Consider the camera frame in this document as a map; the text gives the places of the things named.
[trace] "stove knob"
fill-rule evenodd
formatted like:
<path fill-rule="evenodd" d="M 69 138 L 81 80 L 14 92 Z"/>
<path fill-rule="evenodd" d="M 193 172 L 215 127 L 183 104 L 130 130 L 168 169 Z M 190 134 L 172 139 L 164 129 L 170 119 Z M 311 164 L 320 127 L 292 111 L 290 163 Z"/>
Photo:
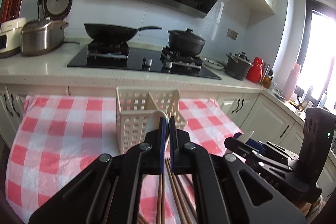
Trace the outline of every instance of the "stove knob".
<path fill-rule="evenodd" d="M 165 62 L 163 63 L 163 65 L 165 66 L 165 68 L 171 69 L 172 66 L 173 66 L 173 62 L 165 60 Z"/>
<path fill-rule="evenodd" d="M 153 59 L 147 59 L 147 58 L 143 58 L 143 62 L 142 64 L 145 65 L 146 67 L 150 67 L 152 65 Z"/>

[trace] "white basket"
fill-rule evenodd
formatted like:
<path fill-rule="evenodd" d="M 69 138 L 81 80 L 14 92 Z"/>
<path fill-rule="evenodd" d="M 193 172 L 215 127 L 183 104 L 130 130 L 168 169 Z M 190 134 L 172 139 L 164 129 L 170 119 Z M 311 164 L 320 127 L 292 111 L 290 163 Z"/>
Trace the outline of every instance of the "white basket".
<path fill-rule="evenodd" d="M 179 112 L 179 91 L 164 89 L 140 89 L 117 87 L 117 136 L 121 154 L 144 141 L 148 117 L 158 109 L 170 118 L 175 116 L 177 129 L 183 129 L 187 121 Z"/>

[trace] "tablecloth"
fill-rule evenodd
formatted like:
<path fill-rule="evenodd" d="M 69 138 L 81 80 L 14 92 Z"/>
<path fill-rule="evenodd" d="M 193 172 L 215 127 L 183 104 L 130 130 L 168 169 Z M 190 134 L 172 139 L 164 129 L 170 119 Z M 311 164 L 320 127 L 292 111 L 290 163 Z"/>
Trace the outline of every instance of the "tablecloth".
<path fill-rule="evenodd" d="M 119 154 L 116 99 L 28 96 L 8 159 L 6 198 L 28 223 L 31 214 L 102 153 Z M 179 109 L 192 142 L 223 155 L 224 140 L 240 129 L 214 100 L 184 99 Z M 166 173 L 165 218 L 180 223 Z M 155 223 L 158 176 L 143 182 L 140 213 Z"/>

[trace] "gas stove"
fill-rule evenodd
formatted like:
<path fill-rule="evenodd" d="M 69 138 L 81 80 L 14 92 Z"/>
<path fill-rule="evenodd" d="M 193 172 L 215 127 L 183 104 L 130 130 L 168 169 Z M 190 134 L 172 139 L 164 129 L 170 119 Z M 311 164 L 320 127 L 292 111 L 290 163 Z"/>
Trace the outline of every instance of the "gas stove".
<path fill-rule="evenodd" d="M 199 57 L 184 56 L 179 52 L 173 51 L 169 47 L 162 49 L 161 60 L 163 60 L 164 67 L 172 68 L 173 66 L 185 67 L 186 69 L 202 68 L 203 61 Z"/>
<path fill-rule="evenodd" d="M 188 57 L 171 51 L 162 52 L 129 48 L 127 43 L 103 43 L 93 41 L 70 61 L 68 67 L 122 69 L 169 73 L 222 80 L 202 66 L 198 57 Z"/>

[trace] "kitchen counter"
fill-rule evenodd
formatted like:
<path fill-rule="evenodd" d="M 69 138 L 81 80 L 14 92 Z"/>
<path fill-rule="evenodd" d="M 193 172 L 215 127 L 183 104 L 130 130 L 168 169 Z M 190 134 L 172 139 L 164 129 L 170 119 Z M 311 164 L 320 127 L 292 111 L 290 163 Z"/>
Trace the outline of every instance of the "kitchen counter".
<path fill-rule="evenodd" d="M 17 54 L 0 59 L 0 83 L 25 85 L 69 85 L 86 87 L 156 86 L 188 91 L 261 93 L 263 88 L 248 80 L 239 81 L 223 71 L 212 70 L 222 80 L 117 69 L 67 68 L 87 43 L 64 44 L 36 57 Z"/>

